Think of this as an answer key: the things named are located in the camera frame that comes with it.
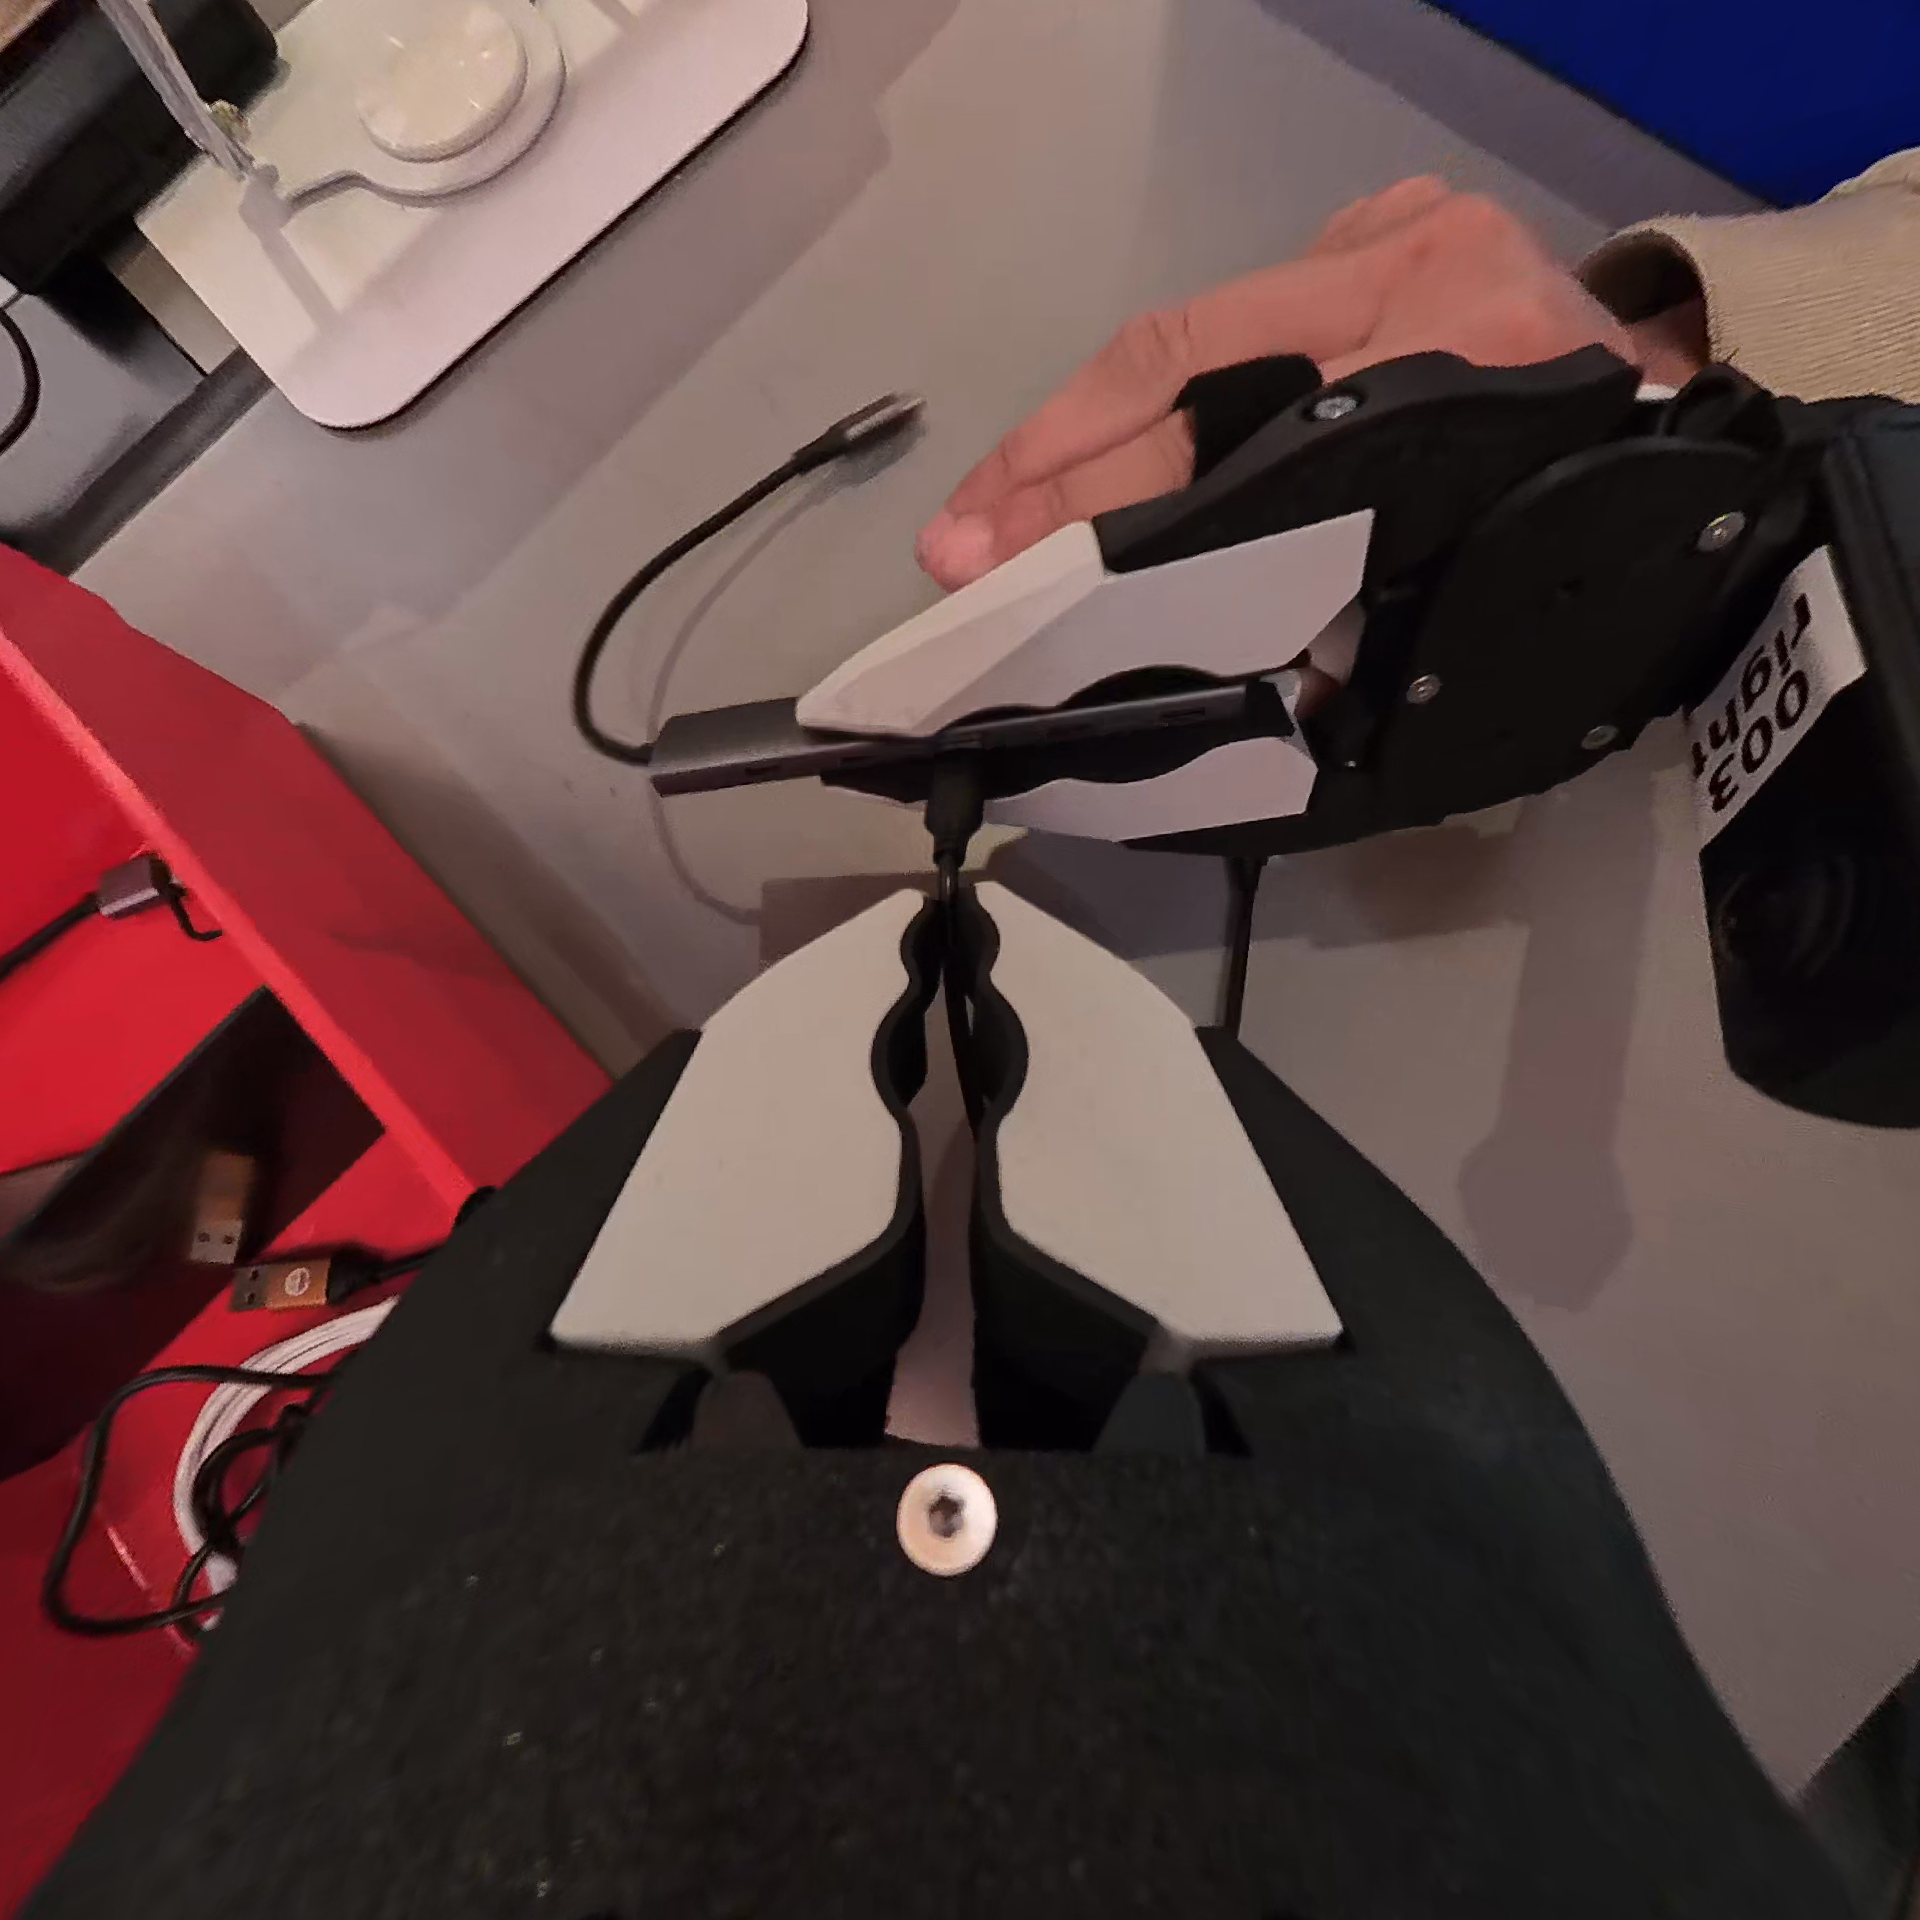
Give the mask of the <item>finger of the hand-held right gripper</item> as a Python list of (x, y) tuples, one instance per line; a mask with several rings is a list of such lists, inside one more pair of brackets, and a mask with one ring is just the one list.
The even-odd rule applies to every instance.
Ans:
[(1120, 847), (1120, 841), (1298, 820), (1324, 778), (1298, 718), (1324, 694), (1325, 694), (1324, 667), (1279, 667), (1262, 672), (1262, 700), (1244, 731), (1198, 723), (1173, 735), (1098, 735), (1090, 750), (1041, 760), (1041, 773), (995, 762), (987, 827)]
[(1373, 517), (1106, 573), (1094, 521), (1065, 521), (870, 638), (800, 694), (802, 731), (939, 735), (979, 711), (1065, 711), (1137, 667), (1251, 682), (1298, 660), (1361, 591)]

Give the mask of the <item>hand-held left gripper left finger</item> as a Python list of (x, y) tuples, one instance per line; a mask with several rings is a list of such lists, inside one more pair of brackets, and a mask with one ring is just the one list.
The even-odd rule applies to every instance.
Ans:
[(941, 906), (894, 891), (709, 1012), (553, 1350), (761, 1375), (802, 1442), (883, 1442), (922, 1323), (939, 977)]

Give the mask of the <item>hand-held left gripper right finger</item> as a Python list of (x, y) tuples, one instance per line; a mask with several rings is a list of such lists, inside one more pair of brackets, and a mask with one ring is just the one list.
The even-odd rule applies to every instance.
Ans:
[(1006, 884), (969, 891), (969, 1064), (969, 1407), (993, 1453), (1090, 1453), (1137, 1375), (1344, 1344), (1203, 1035)]

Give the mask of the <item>grey USB hub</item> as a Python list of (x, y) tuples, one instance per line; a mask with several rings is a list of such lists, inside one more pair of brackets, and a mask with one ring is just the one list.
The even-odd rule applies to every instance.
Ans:
[(1251, 735), (1262, 723), (1292, 731), (1298, 667), (1266, 667), (1251, 682), (1214, 682), (1198, 667), (1130, 667), (1106, 682), (1106, 694), (1081, 689), (1065, 711), (987, 711), (939, 735), (844, 735), (844, 731), (802, 731), (800, 700), (733, 700), (733, 711), (689, 711), (666, 718), (649, 743), (596, 731), (595, 682), (619, 636), (619, 618), (639, 609), (649, 588), (662, 588), (682, 560), (698, 560), (709, 536), (733, 531), (759, 504), (775, 486), (883, 453), (894, 441), (922, 432), (922, 400), (883, 395), (788, 447), (770, 478), (759, 478), (741, 494), (731, 494), (716, 517), (662, 544), (595, 618), (577, 667), (571, 667), (571, 731), (595, 760), (649, 773), (662, 799), (689, 790), (733, 790), (733, 783), (870, 783), (870, 778), (911, 778), (927, 790), (941, 762), (1065, 762), (1098, 760), (1120, 743), (1120, 760), (1152, 760), (1154, 735), (1224, 731)]
[(20, 977), (29, 967), (38, 967), (58, 945), (66, 945), (80, 923), (130, 923), (130, 917), (153, 917), (153, 906), (166, 906), (186, 945), (221, 945), (230, 936), (213, 923), (193, 923), (193, 901), (158, 856), (130, 856), (80, 901), (66, 901), (38, 932), (29, 932), (12, 947), (0, 947), (0, 985)]

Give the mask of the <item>red plastic bin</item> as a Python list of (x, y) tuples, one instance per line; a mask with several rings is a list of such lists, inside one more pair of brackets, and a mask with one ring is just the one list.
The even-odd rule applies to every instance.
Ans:
[[(7, 1194), (76, 1166), (246, 1001), (296, 1027), (296, 1089), (246, 1152), (259, 1254), (440, 1244), (467, 1194), (517, 1178), (608, 1092), (595, 1053), (413, 867), (321, 750), (96, 591), (7, 551), (7, 947), (111, 867), (158, 856), (166, 906), (89, 917), (7, 977)], [(153, 1360), (243, 1360), (321, 1316), (234, 1316), (181, 1234), (80, 1295), (7, 1272), (7, 1912), (65, 1860), (181, 1693), (181, 1628), (66, 1636), (38, 1570), (76, 1499), (80, 1425)]]

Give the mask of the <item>grey desk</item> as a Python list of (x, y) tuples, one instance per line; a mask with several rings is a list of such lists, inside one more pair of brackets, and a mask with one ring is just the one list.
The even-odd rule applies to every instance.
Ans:
[[(413, 411), (259, 395), (89, 567), (296, 718), (608, 1077), (922, 859), (819, 783), (651, 815), (571, 735), (615, 588), (831, 411), (922, 395), (639, 596), (608, 731), (802, 689), (1130, 318), (1409, 172), (1555, 253), (1754, 203), (1433, 8), (810, 8), (800, 71)], [(1915, 1137), (1723, 1064), (1688, 743), (1266, 867), (1244, 1044), (1497, 1287), (1784, 1792), (1915, 1674)]]

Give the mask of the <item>person's right hand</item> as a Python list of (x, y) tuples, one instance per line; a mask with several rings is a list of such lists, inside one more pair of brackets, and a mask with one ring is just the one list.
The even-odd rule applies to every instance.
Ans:
[(1344, 204), (1309, 253), (1120, 321), (952, 486), (912, 567), (954, 591), (1065, 521), (1185, 486), (1198, 432), (1180, 395), (1203, 371), (1309, 356), (1324, 379), (1353, 379), (1419, 348), (1547, 364), (1589, 346), (1645, 364), (1521, 214), (1399, 179)]

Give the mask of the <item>black bin divider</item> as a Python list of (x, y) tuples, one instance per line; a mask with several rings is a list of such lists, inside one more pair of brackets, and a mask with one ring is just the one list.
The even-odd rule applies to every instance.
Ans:
[(0, 1280), (38, 1301), (267, 1254), (385, 1125), (278, 991), (246, 991), (105, 1142), (7, 1178)]

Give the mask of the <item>wooden book stand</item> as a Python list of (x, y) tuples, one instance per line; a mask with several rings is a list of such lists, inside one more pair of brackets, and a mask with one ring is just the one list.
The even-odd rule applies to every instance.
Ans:
[(802, 46), (802, 0), (314, 0), (234, 111), (105, 12), (201, 152), (137, 237), (314, 430), (408, 411)]

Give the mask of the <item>black case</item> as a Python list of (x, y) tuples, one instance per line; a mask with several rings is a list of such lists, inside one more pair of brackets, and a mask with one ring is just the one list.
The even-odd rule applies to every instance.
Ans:
[[(201, 102), (246, 111), (278, 27), (246, 0), (153, 0)], [(38, 288), (201, 157), (137, 46), (96, 0), (0, 8), (0, 284)]]

